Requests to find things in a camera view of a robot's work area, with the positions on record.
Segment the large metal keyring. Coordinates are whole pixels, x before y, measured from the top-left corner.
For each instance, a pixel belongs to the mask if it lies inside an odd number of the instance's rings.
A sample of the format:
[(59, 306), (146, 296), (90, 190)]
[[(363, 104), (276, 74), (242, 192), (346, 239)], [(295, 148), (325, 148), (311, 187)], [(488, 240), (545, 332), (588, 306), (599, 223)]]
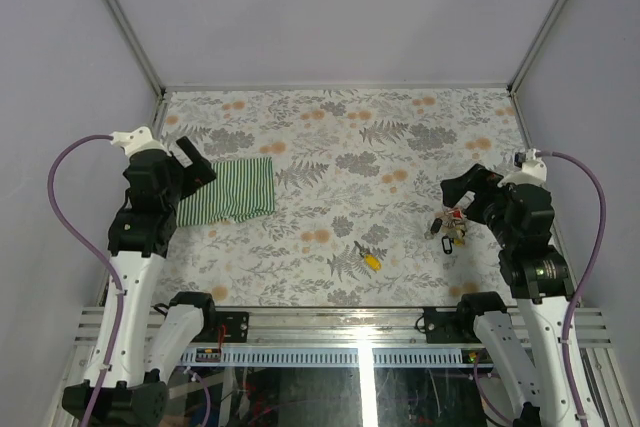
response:
[(467, 218), (462, 208), (444, 208), (434, 215), (424, 237), (431, 240), (441, 234), (448, 237), (453, 246), (464, 246), (467, 230)]

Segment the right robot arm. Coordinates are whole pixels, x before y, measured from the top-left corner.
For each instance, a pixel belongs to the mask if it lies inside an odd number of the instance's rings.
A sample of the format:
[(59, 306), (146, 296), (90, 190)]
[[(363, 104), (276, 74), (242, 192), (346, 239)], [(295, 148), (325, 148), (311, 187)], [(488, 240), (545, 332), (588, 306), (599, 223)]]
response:
[(486, 226), (499, 247), (501, 275), (524, 321), (530, 346), (513, 334), (513, 323), (496, 292), (465, 294), (456, 308), (456, 329), (480, 341), (507, 392), (508, 426), (601, 426), (590, 392), (575, 326), (577, 291), (568, 264), (551, 243), (555, 219), (547, 169), (526, 160), (503, 177), (480, 164), (441, 183), (443, 204), (466, 195), (464, 217)]

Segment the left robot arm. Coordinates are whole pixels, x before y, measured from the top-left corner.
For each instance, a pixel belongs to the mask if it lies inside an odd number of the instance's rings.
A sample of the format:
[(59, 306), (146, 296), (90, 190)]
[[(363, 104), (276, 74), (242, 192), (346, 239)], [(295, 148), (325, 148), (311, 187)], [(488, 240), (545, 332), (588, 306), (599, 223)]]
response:
[(83, 426), (157, 426), (165, 413), (169, 378), (188, 345), (212, 339), (219, 328), (212, 296), (187, 291), (174, 296), (160, 330), (147, 338), (178, 206), (215, 181), (216, 173), (186, 137), (176, 144), (190, 160), (188, 166), (145, 127), (106, 139), (128, 159), (124, 176), (129, 186), (108, 231), (108, 251), (80, 240), (107, 269), (110, 282), (95, 350), (83, 380), (65, 388), (62, 407)]

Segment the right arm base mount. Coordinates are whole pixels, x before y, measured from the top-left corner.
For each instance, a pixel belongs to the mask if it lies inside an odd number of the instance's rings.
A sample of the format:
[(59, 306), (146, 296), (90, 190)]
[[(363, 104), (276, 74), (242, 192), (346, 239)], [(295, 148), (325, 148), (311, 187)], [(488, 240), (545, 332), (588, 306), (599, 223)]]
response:
[(478, 339), (465, 317), (457, 311), (423, 307), (414, 329), (425, 337), (428, 344), (471, 344)]

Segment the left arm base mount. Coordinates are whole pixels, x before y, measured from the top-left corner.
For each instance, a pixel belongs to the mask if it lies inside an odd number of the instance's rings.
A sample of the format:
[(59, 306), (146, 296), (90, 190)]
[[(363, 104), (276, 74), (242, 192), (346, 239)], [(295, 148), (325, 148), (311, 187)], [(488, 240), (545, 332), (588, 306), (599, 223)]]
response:
[(218, 312), (214, 319), (213, 339), (221, 344), (246, 343), (250, 314), (246, 311)]

